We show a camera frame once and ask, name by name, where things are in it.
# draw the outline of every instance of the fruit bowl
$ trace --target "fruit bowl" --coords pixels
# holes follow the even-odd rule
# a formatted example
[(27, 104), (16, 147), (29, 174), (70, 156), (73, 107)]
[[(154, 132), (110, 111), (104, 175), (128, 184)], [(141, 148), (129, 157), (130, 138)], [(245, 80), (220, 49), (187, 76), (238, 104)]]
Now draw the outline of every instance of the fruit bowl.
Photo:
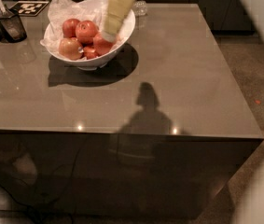
[[(83, 2), (80, 2), (79, 4), (84, 8), (86, 8), (87, 10), (92, 10), (93, 12), (96, 12), (97, 10), (106, 8), (107, 3), (108, 0), (85, 0)], [(78, 59), (72, 61), (63, 57), (61, 54), (59, 54), (59, 52), (51, 51), (46, 46), (45, 47), (47, 48), (47, 51), (58, 60), (64, 61), (65, 63), (76, 66), (77, 68), (82, 70), (96, 70), (98, 67), (104, 67), (110, 60), (112, 60), (120, 52), (126, 41), (131, 36), (134, 26), (135, 26), (135, 16), (133, 11), (131, 10), (120, 29), (120, 32), (118, 34), (119, 41), (117, 42), (117, 44), (105, 55), (89, 60)], [(51, 37), (53, 33), (54, 33), (54, 29), (50, 23), (45, 31), (44, 38)]]

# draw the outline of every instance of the white bowl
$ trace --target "white bowl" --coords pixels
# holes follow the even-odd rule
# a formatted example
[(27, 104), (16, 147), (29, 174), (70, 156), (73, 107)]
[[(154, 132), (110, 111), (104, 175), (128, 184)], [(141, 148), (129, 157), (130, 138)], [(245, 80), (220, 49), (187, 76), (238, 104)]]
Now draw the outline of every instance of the white bowl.
[[(108, 3), (108, 0), (85, 0), (81, 3), (87, 9), (91, 9), (94, 11), (94, 9), (100, 9), (100, 8), (105, 7)], [(114, 49), (111, 49), (111, 51), (108, 52), (107, 54), (100, 56), (100, 57), (97, 57), (97, 58), (94, 58), (94, 59), (90, 59), (90, 60), (78, 59), (76, 61), (71, 61), (67, 58), (64, 58), (58, 52), (50, 52), (49, 50), (48, 50), (48, 52), (52, 56), (56, 57), (57, 59), (62, 60), (65, 63), (69, 63), (73, 66), (76, 66), (79, 69), (96, 70), (98, 67), (105, 66), (110, 60), (112, 60), (120, 52), (120, 50), (123, 48), (125, 42), (131, 36), (133, 29), (134, 29), (134, 26), (135, 26), (135, 16), (134, 16), (133, 11), (131, 10), (129, 15), (127, 16), (127, 18), (123, 22), (123, 25), (122, 25), (121, 30), (119, 32), (119, 37), (121, 39), (121, 41), (119, 43), (120, 45), (118, 45)], [(53, 33), (51, 24), (48, 25), (44, 37), (48, 37), (49, 33)]]

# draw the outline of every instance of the floor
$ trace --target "floor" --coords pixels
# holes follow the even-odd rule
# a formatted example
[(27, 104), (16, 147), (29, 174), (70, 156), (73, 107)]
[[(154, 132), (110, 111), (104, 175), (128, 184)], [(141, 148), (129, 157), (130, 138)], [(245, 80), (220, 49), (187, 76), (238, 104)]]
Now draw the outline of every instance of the floor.
[[(215, 39), (264, 135), (264, 44), (258, 35), (216, 35)], [(241, 197), (254, 171), (263, 161), (264, 142), (195, 220), (139, 220), (111, 217), (48, 216), (43, 222), (33, 222), (23, 213), (0, 211), (0, 224), (229, 224), (233, 212), (241, 201)]]

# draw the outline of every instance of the black cup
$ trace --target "black cup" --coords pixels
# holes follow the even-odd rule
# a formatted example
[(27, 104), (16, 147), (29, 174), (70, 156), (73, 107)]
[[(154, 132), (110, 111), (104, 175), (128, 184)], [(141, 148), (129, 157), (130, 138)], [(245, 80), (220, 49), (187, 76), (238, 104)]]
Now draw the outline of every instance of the black cup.
[(19, 13), (15, 9), (10, 9), (12, 15), (8, 17), (0, 16), (0, 29), (7, 42), (20, 42), (27, 38), (26, 31), (22, 25)]

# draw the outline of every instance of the red apple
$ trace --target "red apple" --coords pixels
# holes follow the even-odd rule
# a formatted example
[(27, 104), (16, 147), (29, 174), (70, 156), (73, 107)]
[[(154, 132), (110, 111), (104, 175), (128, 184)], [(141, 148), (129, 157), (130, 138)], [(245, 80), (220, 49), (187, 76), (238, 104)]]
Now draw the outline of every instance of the red apple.
[(59, 44), (59, 53), (73, 61), (82, 57), (82, 49), (82, 44), (75, 37), (64, 38)]
[(84, 50), (84, 57), (86, 57), (87, 60), (93, 59), (99, 56), (93, 46), (86, 46), (84, 47), (83, 50)]
[(63, 36), (64, 37), (75, 37), (76, 36), (76, 26), (80, 20), (78, 19), (68, 19), (63, 23)]
[(111, 48), (114, 46), (115, 42), (108, 42), (102, 38), (101, 33), (97, 33), (97, 35), (93, 38), (93, 46), (96, 49), (96, 52), (102, 56), (108, 53)]
[(97, 33), (98, 29), (93, 21), (84, 20), (76, 26), (76, 38), (82, 44), (93, 43), (93, 38)]

